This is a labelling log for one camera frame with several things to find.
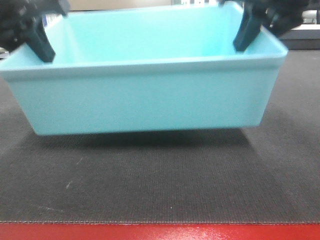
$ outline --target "black robotic claw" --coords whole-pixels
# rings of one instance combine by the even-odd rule
[[[228,0],[221,0],[223,5]],[[236,51],[243,52],[256,39],[261,26],[279,37],[303,23],[305,10],[320,9],[319,0],[245,0],[243,17],[233,41]]]
[[[45,14],[62,14],[70,10],[67,0],[0,0],[0,47],[13,51],[27,43],[46,63],[55,58],[42,23]]]

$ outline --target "blue plastic container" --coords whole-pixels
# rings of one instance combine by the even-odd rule
[[[235,3],[71,13],[47,29],[53,63],[23,45],[0,75],[39,135],[257,126],[287,49],[263,30],[236,53],[241,18]]]

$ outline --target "light blue plastic bin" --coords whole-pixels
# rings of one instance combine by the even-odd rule
[[[53,63],[23,45],[0,75],[39,135],[257,126],[287,49],[263,30],[236,53],[241,18],[235,3],[71,13],[47,29]]]

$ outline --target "dark gray mat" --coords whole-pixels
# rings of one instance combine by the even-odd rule
[[[320,52],[291,52],[260,127],[36,136],[0,81],[0,221],[320,223]]]

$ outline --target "red table surface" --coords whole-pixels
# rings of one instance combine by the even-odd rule
[[[0,240],[320,240],[320,224],[0,224]]]

